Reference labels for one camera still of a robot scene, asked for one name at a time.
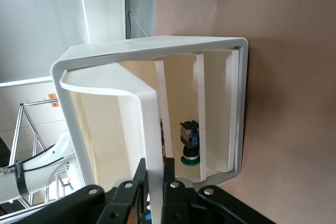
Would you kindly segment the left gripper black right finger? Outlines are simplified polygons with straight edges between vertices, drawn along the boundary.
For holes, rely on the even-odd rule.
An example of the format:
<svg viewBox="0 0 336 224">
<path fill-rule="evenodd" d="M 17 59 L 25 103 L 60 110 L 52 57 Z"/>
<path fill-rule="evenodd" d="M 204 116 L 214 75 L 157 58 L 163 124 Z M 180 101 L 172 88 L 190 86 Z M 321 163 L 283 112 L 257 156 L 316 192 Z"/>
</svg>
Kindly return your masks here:
<svg viewBox="0 0 336 224">
<path fill-rule="evenodd" d="M 273 223 L 221 188 L 209 185 L 196 191 L 175 178 L 175 160 L 164 164 L 161 223 Z"/>
</svg>

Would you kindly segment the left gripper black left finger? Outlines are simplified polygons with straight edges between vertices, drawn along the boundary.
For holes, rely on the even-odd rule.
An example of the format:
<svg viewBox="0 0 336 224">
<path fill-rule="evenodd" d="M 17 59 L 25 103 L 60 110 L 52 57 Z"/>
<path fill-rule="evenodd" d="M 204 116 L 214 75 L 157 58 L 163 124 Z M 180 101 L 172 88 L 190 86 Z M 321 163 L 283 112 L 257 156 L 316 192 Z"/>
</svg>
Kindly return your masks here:
<svg viewBox="0 0 336 224">
<path fill-rule="evenodd" d="M 108 192 L 98 185 L 89 185 L 1 223 L 139 223 L 148 195 L 145 159 L 140 159 L 132 179 L 118 184 Z"/>
</svg>

